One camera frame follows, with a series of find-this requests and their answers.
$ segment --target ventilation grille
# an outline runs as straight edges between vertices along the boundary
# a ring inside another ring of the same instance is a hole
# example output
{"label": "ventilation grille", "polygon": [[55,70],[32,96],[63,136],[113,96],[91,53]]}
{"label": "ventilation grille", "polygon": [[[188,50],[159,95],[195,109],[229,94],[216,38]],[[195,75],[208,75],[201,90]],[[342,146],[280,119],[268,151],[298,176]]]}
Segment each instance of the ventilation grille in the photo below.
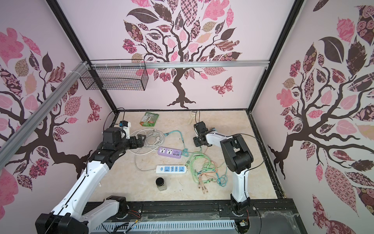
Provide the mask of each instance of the ventilation grille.
{"label": "ventilation grille", "polygon": [[[118,231],[126,231],[134,222],[122,226]],[[115,227],[124,224],[124,222],[103,223],[109,231],[114,231]],[[182,231],[182,230],[230,230],[234,229],[234,220],[212,220],[212,221],[163,221],[163,222],[140,222],[132,231]],[[94,229],[93,233],[106,232],[102,225]]]}

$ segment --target electrical outlet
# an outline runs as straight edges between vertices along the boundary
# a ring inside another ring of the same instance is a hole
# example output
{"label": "electrical outlet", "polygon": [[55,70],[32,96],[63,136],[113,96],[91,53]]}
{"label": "electrical outlet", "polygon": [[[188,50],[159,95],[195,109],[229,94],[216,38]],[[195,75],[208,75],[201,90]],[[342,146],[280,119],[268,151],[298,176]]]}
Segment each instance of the electrical outlet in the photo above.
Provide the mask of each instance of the electrical outlet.
{"label": "electrical outlet", "polygon": [[156,174],[170,175],[170,174],[185,174],[187,168],[184,165],[157,165]]}
{"label": "electrical outlet", "polygon": [[158,155],[166,156],[166,157],[170,157],[170,158],[180,159],[182,157],[182,152],[179,149],[159,147],[157,153],[158,153]]}

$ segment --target tree mural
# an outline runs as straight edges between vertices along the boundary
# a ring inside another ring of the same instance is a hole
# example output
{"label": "tree mural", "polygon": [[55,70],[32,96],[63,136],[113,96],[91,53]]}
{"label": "tree mural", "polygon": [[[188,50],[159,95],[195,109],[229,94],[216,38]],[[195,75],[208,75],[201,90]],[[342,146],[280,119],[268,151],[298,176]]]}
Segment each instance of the tree mural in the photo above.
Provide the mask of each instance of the tree mural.
{"label": "tree mural", "polygon": [[[229,41],[235,28],[229,28],[234,20],[234,13],[229,6],[229,0],[181,0],[180,10],[178,0],[132,0],[142,8],[131,10],[127,16],[134,16],[139,24],[124,21],[126,31],[131,39],[125,39],[123,48],[133,54],[134,63],[138,59],[146,62],[180,62],[192,61],[234,61],[241,53],[231,52],[239,41]],[[204,9],[204,15],[211,21],[200,26],[200,19],[196,19],[198,12]],[[145,53],[136,53],[138,49]],[[177,89],[179,96],[170,105],[180,104],[188,109],[185,103],[196,103],[186,97],[182,88],[181,79],[192,78],[199,75],[203,79],[208,76],[218,75],[226,71],[223,67],[207,67],[203,71],[195,68],[176,69],[147,69],[149,75],[154,79],[160,78],[163,82],[171,81]],[[215,85],[212,87],[219,94],[232,90],[232,85]]]}
{"label": "tree mural", "polygon": [[[24,48],[23,43],[17,41],[16,30],[8,28],[7,34],[0,32],[0,57],[6,66],[10,59],[22,58],[23,55],[20,52]],[[22,36],[22,39],[29,47],[30,55],[15,64],[14,70],[17,76],[12,74],[9,68],[0,66],[0,75],[4,81],[4,86],[2,91],[0,91],[0,113],[2,114],[0,131],[10,132],[7,136],[4,133],[0,134],[0,139],[4,141],[7,141],[26,121],[28,116],[46,100],[47,89],[51,89],[50,92],[53,92],[56,88],[52,84],[62,82],[66,76],[64,63],[53,68],[48,53],[42,57],[39,47],[31,39],[25,36]],[[32,190],[32,180],[46,174],[47,168],[52,162],[51,160],[53,160],[54,164],[64,162],[74,164],[77,178],[86,167],[85,162],[90,153],[79,158],[77,155],[58,152],[56,148],[56,144],[63,142],[62,135],[69,133],[62,126],[74,124],[78,120],[73,117],[80,107],[81,96],[74,96],[77,89],[78,82],[75,82],[69,91],[65,93],[62,100],[56,104],[53,110],[49,112],[49,115],[35,129],[36,136],[31,135],[29,138],[32,139],[31,142],[22,145],[17,150],[15,155],[23,156],[6,164],[6,166],[18,164],[13,175],[16,174],[19,185]],[[94,103],[91,108],[92,110],[100,111],[100,107],[95,106]]]}
{"label": "tree mural", "polygon": [[[317,179],[321,181],[324,174],[332,192],[356,213],[357,191],[374,215],[373,189],[361,188],[374,186],[372,179],[363,174],[374,167],[374,162],[360,159],[359,154],[349,156],[344,151],[354,148],[374,154],[374,149],[358,142],[363,138],[374,140],[374,125],[367,123],[374,120],[374,104],[366,104],[374,98],[374,87],[371,87],[374,72],[366,68],[374,64],[374,51],[370,59],[366,54],[368,49],[374,49],[374,7],[357,6],[357,9],[357,27],[350,19],[338,19],[337,32],[343,42],[336,37],[324,37],[320,39],[324,52],[317,52],[312,44],[303,64],[297,60],[291,65],[291,78],[283,83],[284,88],[276,96],[285,107],[281,116],[285,117],[284,126],[288,130],[286,141],[281,151],[269,148],[275,156],[275,168],[279,164],[286,178],[283,161],[290,148],[301,142],[300,150],[306,150],[307,160],[316,155]],[[347,53],[344,53],[345,45],[349,45]],[[330,66],[324,65],[325,59]],[[321,154],[325,155],[326,164],[321,161]],[[332,166],[334,163],[340,170],[349,168],[355,172],[341,172]]]}

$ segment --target black wire mesh basket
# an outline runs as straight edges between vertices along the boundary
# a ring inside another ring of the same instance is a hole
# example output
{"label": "black wire mesh basket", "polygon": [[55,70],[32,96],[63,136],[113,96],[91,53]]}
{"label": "black wire mesh basket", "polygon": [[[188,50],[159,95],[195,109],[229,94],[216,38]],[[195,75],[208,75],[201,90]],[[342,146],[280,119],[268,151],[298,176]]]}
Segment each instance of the black wire mesh basket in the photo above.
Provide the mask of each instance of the black wire mesh basket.
{"label": "black wire mesh basket", "polygon": [[82,81],[86,90],[145,90],[148,82],[148,74],[144,60],[129,59],[128,63],[121,64],[96,64],[82,74]]}

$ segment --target wallpaper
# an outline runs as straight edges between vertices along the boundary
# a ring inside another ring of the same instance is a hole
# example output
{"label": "wallpaper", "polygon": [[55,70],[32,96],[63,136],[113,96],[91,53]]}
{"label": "wallpaper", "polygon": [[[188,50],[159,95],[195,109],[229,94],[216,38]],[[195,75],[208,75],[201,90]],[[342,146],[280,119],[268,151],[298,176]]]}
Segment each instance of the wallpaper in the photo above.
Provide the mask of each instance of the wallpaper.
{"label": "wallpaper", "polygon": [[373,231],[373,29],[369,1],[307,2],[254,110],[308,233]]}
{"label": "wallpaper", "polygon": [[[0,5],[0,145],[80,63],[44,1],[19,4]],[[38,16],[25,21],[10,14],[15,10],[26,18],[30,10]],[[86,167],[101,140],[106,113],[109,107],[99,91],[86,91],[80,81],[70,87],[0,172],[4,233],[36,233],[37,217],[51,211]]]}
{"label": "wallpaper", "polygon": [[[91,59],[162,63],[267,60],[293,1],[59,3]],[[265,16],[256,9],[266,3]],[[96,13],[103,17],[94,17]],[[82,17],[91,24],[83,23]],[[108,92],[117,106],[126,109],[247,108],[262,71],[263,67],[147,69],[145,91]],[[135,78],[142,74],[138,70]],[[129,102],[130,98],[142,101]]]}

